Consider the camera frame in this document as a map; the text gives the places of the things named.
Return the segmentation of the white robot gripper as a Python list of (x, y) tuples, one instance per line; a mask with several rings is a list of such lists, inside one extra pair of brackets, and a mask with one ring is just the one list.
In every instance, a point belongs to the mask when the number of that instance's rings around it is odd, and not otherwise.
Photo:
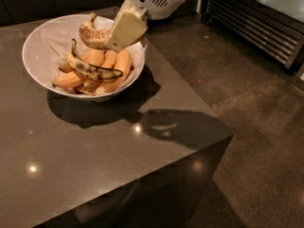
[(168, 18), (186, 0), (124, 0), (104, 45), (116, 52), (137, 43), (147, 31), (147, 19)]

